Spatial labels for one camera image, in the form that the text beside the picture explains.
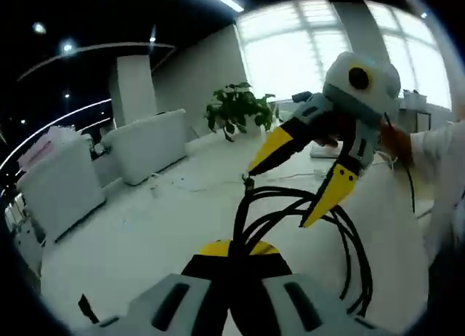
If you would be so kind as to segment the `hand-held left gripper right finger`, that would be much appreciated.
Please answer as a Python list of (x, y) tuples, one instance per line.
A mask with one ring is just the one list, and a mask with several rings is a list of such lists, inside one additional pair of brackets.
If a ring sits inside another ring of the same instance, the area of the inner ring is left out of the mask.
[(232, 318), (242, 335), (391, 335), (351, 316), (340, 299), (311, 277), (292, 273), (272, 245), (260, 241), (248, 259), (255, 275), (236, 297)]

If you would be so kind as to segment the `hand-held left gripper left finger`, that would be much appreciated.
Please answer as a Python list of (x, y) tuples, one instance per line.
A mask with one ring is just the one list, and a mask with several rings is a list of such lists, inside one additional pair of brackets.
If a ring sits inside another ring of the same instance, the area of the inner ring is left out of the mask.
[(75, 335), (221, 335), (227, 303), (221, 283), (231, 240), (208, 243), (180, 274), (171, 273), (134, 298), (124, 315), (97, 321), (90, 305), (79, 307), (94, 319)]

